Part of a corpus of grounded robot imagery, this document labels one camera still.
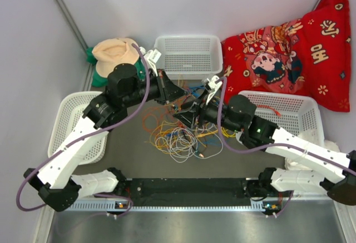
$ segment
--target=white plastic basket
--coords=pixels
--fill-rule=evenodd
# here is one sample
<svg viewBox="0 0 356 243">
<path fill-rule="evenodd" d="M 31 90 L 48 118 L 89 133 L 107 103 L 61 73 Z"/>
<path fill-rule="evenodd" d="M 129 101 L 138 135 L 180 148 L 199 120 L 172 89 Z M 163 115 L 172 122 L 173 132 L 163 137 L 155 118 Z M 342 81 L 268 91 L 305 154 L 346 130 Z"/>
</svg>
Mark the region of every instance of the white plastic basket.
<svg viewBox="0 0 356 243">
<path fill-rule="evenodd" d="M 57 113 L 55 126 L 52 130 L 50 145 L 48 147 L 48 157 L 51 157 L 59 148 L 74 129 L 79 118 L 83 115 L 83 110 L 89 102 L 100 93 L 99 91 L 77 92 L 63 99 Z M 106 140 L 107 137 L 104 137 L 101 141 L 96 143 L 80 165 L 99 161 L 104 156 Z"/>
<path fill-rule="evenodd" d="M 223 70 L 217 36 L 160 36 L 155 48 L 162 53 L 156 67 L 172 80 L 203 80 Z"/>
<path fill-rule="evenodd" d="M 324 147 L 324 130 L 318 104 L 311 97 L 278 93 L 241 91 L 256 105 L 269 106 L 278 111 L 281 117 L 268 108 L 257 107 L 256 115 L 277 123 L 288 132 L 298 136 L 309 131 L 309 141 Z"/>
</svg>

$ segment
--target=red fabric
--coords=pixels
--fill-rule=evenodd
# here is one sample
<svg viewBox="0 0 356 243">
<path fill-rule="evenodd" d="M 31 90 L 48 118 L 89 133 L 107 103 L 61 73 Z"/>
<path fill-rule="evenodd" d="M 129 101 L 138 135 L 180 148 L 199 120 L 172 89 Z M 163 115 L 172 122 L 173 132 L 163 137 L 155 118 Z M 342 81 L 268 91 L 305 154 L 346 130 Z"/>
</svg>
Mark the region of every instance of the red fabric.
<svg viewBox="0 0 356 243">
<path fill-rule="evenodd" d="M 242 90 L 267 91 L 349 112 L 350 36 L 348 0 L 322 0 L 301 19 L 226 39 L 225 102 Z"/>
</svg>

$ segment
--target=metal frame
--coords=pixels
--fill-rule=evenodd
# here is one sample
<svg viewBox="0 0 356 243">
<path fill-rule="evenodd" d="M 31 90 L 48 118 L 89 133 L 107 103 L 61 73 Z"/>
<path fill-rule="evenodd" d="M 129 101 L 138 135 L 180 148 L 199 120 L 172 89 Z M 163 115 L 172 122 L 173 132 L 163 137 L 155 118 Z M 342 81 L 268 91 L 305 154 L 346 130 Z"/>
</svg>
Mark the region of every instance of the metal frame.
<svg viewBox="0 0 356 243">
<path fill-rule="evenodd" d="M 83 199 L 77 200 L 66 211 L 110 211 L 110 212 L 123 212 L 126 209 L 116 209 L 117 203 L 124 203 L 125 200 L 120 199 Z M 216 211 L 257 211 L 263 212 L 262 201 L 252 201 L 250 206 L 224 206 L 224 207 L 133 207 L 130 211 L 143 211 L 143 212 L 159 212 L 159 211 L 176 211 L 176 212 L 216 212 Z"/>
<path fill-rule="evenodd" d="M 73 17 L 71 16 L 68 8 L 66 7 L 63 0 L 55 0 L 60 11 L 63 13 L 65 20 L 67 21 L 70 29 L 72 30 L 73 34 L 77 38 L 79 44 L 81 45 L 83 51 L 87 49 L 87 43 L 85 42 L 80 30 L 78 29 Z M 321 0 L 317 0 L 313 9 L 317 7 Z M 93 66 L 88 67 L 87 75 L 85 83 L 82 87 L 82 91 L 90 90 L 91 80 L 93 75 Z M 326 196 L 320 195 L 313 195 L 313 194 L 297 194 L 292 200 L 327 200 L 329 199 Z M 340 220 L 340 224 L 342 226 L 345 238 L 347 243 L 356 242 L 356 209 L 355 207 L 341 205 L 335 202 L 335 208 Z M 46 243 L 49 233 L 51 224 L 53 221 L 55 211 L 51 209 L 49 206 L 45 206 L 41 209 L 41 213 L 38 218 L 37 227 L 34 233 L 33 243 Z"/>
</svg>

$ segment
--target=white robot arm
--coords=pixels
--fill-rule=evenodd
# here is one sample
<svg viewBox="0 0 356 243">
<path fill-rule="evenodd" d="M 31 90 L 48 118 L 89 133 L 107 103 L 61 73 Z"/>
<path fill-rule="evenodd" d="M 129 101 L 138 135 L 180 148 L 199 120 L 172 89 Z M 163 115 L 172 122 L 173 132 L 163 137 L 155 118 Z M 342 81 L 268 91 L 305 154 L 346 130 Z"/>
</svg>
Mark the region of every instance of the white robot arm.
<svg viewBox="0 0 356 243">
<path fill-rule="evenodd" d="M 120 190 L 127 188 L 128 181 L 115 168 L 90 175 L 73 175 L 86 153 L 108 134 L 107 131 L 88 137 L 70 148 L 65 147 L 82 135 L 123 120 L 127 116 L 126 107 L 140 103 L 145 90 L 140 85 L 131 85 L 132 88 L 129 88 L 133 80 L 138 81 L 134 66 L 120 65 L 114 72 L 111 77 L 109 75 L 106 91 L 90 102 L 83 113 L 83 118 L 59 147 L 58 150 L 63 150 L 63 153 L 41 168 L 29 181 L 38 190 L 42 200 L 56 211 L 65 210 L 76 199 L 101 192 L 120 193 Z M 215 81 L 207 81 L 207 85 L 210 87 L 198 99 L 183 104 L 182 110 L 174 114 L 174 117 L 187 127 L 192 128 L 196 123 L 203 122 L 217 123 L 217 106 L 204 98 L 208 90 L 215 94 L 221 85 L 215 85 Z M 149 99 L 165 104 L 183 95 L 185 91 L 175 86 L 164 71 L 152 75 Z M 241 95 L 232 97 L 229 104 L 224 107 L 222 127 L 239 131 L 241 143 L 248 148 L 270 143 L 298 146 L 305 151 L 300 152 L 282 146 L 271 146 L 265 151 L 290 158 L 310 168 L 310 171 L 266 168 L 259 176 L 259 189 L 265 189 L 266 193 L 276 190 L 317 192 L 327 194 L 341 203 L 356 205 L 355 151 L 350 154 L 338 153 L 312 144 L 292 135 L 275 123 L 255 116 L 255 109 L 256 106 L 248 98 Z M 307 152 L 317 153 L 323 160 L 307 155 Z M 32 170 L 28 169 L 25 177 Z"/>
</svg>

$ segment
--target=purple cable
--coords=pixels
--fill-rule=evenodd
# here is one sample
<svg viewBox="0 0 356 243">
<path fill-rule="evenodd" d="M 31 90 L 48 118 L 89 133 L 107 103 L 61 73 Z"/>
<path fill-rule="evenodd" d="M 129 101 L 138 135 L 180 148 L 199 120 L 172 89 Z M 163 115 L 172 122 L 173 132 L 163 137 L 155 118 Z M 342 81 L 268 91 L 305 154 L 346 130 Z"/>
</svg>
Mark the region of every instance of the purple cable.
<svg viewBox="0 0 356 243">
<path fill-rule="evenodd" d="M 288 197 L 288 200 L 287 200 L 287 202 L 284 204 L 283 208 L 282 208 L 279 212 L 276 213 L 276 215 L 275 215 L 276 218 L 277 218 L 278 216 L 280 216 L 280 215 L 284 212 L 285 208 L 288 206 L 288 204 L 289 204 L 290 201 L 291 201 L 291 198 L 293 197 L 293 193 L 294 193 L 294 191 L 292 191 L 292 192 L 290 193 L 290 195 L 289 195 L 289 197 Z"/>
<path fill-rule="evenodd" d="M 124 217 L 125 215 L 128 214 L 129 211 L 131 211 L 132 207 L 134 206 L 134 202 L 129 198 L 129 197 L 122 197 L 122 196 L 116 196 L 116 195 L 107 195 L 107 194 L 95 194 L 94 196 L 96 197 L 113 197 L 115 199 L 124 199 L 127 200 L 129 202 L 129 207 L 127 208 L 126 211 L 124 211 L 122 214 L 116 215 L 117 217 Z M 107 215 L 106 212 L 97 212 L 95 214 L 92 214 L 86 218 L 84 218 L 83 220 L 81 220 L 80 222 L 76 223 L 75 225 L 73 225 L 68 231 L 66 231 L 65 233 L 60 232 L 59 228 L 58 228 L 58 218 L 56 218 L 55 220 L 55 229 L 56 229 L 56 233 L 59 236 L 65 236 L 67 234 L 69 234 L 70 232 L 72 232 L 74 229 L 76 229 L 78 226 L 82 225 L 84 222 L 86 222 L 87 220 L 95 217 L 95 216 L 100 216 L 100 215 Z"/>
<path fill-rule="evenodd" d="M 302 149 L 301 147 L 297 147 L 297 146 L 293 146 L 293 145 L 285 144 L 285 143 L 267 144 L 267 145 L 263 145 L 263 146 L 259 146 L 259 147 L 250 148 L 248 150 L 236 150 L 236 149 L 230 147 L 228 145 L 228 143 L 225 141 L 223 133 L 221 132 L 221 117 L 223 115 L 222 112 L 223 112 L 223 104 L 224 104 L 223 101 L 224 101 L 226 86 L 228 85 L 227 84 L 227 78 L 224 76 L 224 77 L 218 79 L 216 82 L 220 82 L 220 81 L 222 81 L 222 90 L 221 90 L 219 108 L 217 110 L 217 131 L 219 133 L 220 139 L 222 140 L 224 146 L 228 150 L 230 150 L 230 151 L 232 151 L 234 153 L 238 153 L 238 154 L 250 154 L 250 153 L 253 153 L 253 152 L 257 151 L 257 150 L 262 150 L 262 149 L 267 148 L 267 147 L 288 147 L 288 148 L 293 148 L 295 150 L 298 150 L 300 152 L 305 152 L 305 150 Z M 347 168 L 347 167 L 345 167 L 343 165 L 340 165 L 340 164 L 338 164 L 338 163 L 336 163 L 334 161 L 330 161 L 327 158 L 318 156 L 318 155 L 316 155 L 314 153 L 311 153 L 311 152 L 307 152 L 306 154 L 310 155 L 311 157 L 317 158 L 317 159 L 319 159 L 321 161 L 324 161 L 324 162 L 327 162 L 329 164 L 332 164 L 332 165 L 334 165 L 334 166 L 336 166 L 338 168 L 341 168 L 344 171 L 356 176 L 356 172 L 354 172 L 353 170 L 351 170 L 351 169 L 349 169 L 349 168 Z"/>
<path fill-rule="evenodd" d="M 142 63 L 144 64 L 144 67 L 145 67 L 145 72 L 146 72 L 146 92 L 145 92 L 145 95 L 144 95 L 144 98 L 142 99 L 142 102 L 141 104 L 139 105 L 139 107 L 136 109 L 136 111 L 134 111 L 133 114 L 131 114 L 130 116 L 126 117 L 125 119 L 123 119 L 121 122 L 118 122 L 114 125 L 111 125 L 111 126 L 108 126 L 106 128 L 103 128 L 101 130 L 97 130 L 95 132 L 92 132 L 92 133 L 88 133 L 84 136 L 81 136 L 75 140 L 73 140 L 72 142 L 70 142 L 66 147 L 69 148 L 71 146 L 73 146 L 75 143 L 81 141 L 81 140 L 84 140 L 90 136 L 94 136 L 94 135 L 97 135 L 99 133 L 103 133 L 105 131 L 109 131 L 109 130 L 112 130 L 118 126 L 121 126 L 123 125 L 124 123 L 128 122 L 129 120 L 131 120 L 132 118 L 134 118 L 138 112 L 142 109 L 142 107 L 144 106 L 148 96 L 149 96 L 149 91 L 150 91 L 150 73 L 149 73 L 149 68 L 148 68 L 148 65 L 147 65 L 147 62 L 143 56 L 143 54 L 141 53 L 139 47 L 135 44 L 132 44 L 132 46 L 136 49 L 136 51 L 139 53 L 140 55 L 140 58 L 142 60 Z M 63 150 L 59 150 L 57 151 L 55 154 L 53 154 L 50 158 L 48 158 L 47 160 L 45 160 L 44 162 L 42 162 L 40 165 L 38 165 L 38 167 L 36 169 L 34 169 L 24 180 L 23 182 L 21 183 L 18 191 L 17 191 L 17 194 L 16 194 L 16 205 L 17 207 L 22 210 L 22 211 L 34 211 L 34 210 L 37 210 L 37 209 L 40 209 L 42 208 L 43 206 L 45 206 L 46 204 L 41 204 L 39 206 L 36 206 L 36 207 L 33 207 L 33 208 L 25 208 L 21 205 L 21 202 L 20 202 L 20 198 L 21 198 L 21 192 L 24 188 L 24 186 L 27 184 L 27 182 L 44 166 L 46 165 L 47 163 L 49 163 L 50 161 L 52 161 L 53 159 L 55 159 L 57 156 L 59 156 L 61 153 L 63 152 Z"/>
</svg>

